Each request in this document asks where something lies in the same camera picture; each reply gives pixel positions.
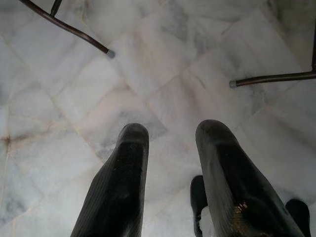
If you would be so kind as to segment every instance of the black shoe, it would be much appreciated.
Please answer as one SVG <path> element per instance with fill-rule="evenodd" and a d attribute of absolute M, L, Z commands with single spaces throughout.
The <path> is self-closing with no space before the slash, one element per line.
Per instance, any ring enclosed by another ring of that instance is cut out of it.
<path fill-rule="evenodd" d="M 207 199 L 202 175 L 194 177 L 191 182 L 191 206 L 194 215 L 194 233 L 196 234 L 196 237 L 202 237 L 202 231 L 199 226 L 199 221 L 201 220 L 202 209 L 207 206 Z"/>
<path fill-rule="evenodd" d="M 310 231 L 310 212 L 305 203 L 300 200 L 292 199 L 285 205 L 297 226 L 301 229 L 305 237 L 311 237 Z"/>

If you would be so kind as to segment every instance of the marble floor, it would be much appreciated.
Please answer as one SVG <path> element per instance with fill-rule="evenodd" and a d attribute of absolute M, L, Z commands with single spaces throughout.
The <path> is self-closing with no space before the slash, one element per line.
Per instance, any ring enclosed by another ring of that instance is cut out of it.
<path fill-rule="evenodd" d="M 35 0 L 48 10 L 53 0 Z M 68 237 L 130 122 L 150 134 L 144 237 L 193 237 L 195 129 L 224 122 L 316 235 L 316 80 L 230 89 L 310 69 L 315 0 L 64 0 L 58 18 L 117 55 L 0 2 L 0 236 Z"/>

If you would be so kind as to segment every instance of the gray leg tip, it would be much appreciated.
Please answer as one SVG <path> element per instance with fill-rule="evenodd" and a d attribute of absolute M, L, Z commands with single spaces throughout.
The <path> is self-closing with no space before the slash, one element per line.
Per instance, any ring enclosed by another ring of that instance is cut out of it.
<path fill-rule="evenodd" d="M 230 87 L 230 88 L 235 88 L 235 87 L 237 87 L 237 86 L 236 86 L 236 81 L 235 81 L 235 80 L 230 81 L 230 82 L 229 82 L 229 87 Z"/>
<path fill-rule="evenodd" d="M 109 58 L 114 58 L 115 57 L 115 52 L 109 49 L 109 51 L 107 52 L 107 56 Z"/>

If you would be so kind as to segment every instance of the metal chair leg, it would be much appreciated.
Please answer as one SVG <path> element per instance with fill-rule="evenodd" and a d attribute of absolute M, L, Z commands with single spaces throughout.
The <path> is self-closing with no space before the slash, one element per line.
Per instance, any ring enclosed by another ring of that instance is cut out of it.
<path fill-rule="evenodd" d="M 106 48 L 104 45 L 102 45 L 101 43 L 96 41 L 94 38 L 90 37 L 89 35 L 85 34 L 82 31 L 66 24 L 65 22 L 62 22 L 62 21 L 58 20 L 57 18 L 55 18 L 55 15 L 59 9 L 59 6 L 60 6 L 62 0 L 55 0 L 50 14 L 48 14 L 46 11 L 44 11 L 43 9 L 38 7 L 36 4 L 34 4 L 30 0 L 19 0 L 19 1 L 22 2 L 23 4 L 25 4 L 28 8 L 30 8 L 34 12 L 36 12 L 38 15 L 42 16 L 46 20 L 55 24 L 56 26 L 59 26 L 60 28 L 64 29 L 65 31 L 68 31 L 68 32 L 82 38 L 83 40 L 89 42 L 90 44 L 92 44 L 93 46 L 95 46 L 96 48 L 98 48 L 99 50 L 104 52 L 106 55 L 108 55 L 110 58 L 115 57 L 115 53 L 112 50 Z"/>
<path fill-rule="evenodd" d="M 292 73 L 282 75 L 260 76 L 247 78 L 242 80 L 232 80 L 229 82 L 230 88 L 235 88 L 243 85 L 251 85 L 258 83 L 277 82 L 277 81 L 291 81 L 291 80 L 310 80 L 316 79 L 316 24 L 314 33 L 314 49 L 312 57 L 312 70 L 306 73 Z"/>

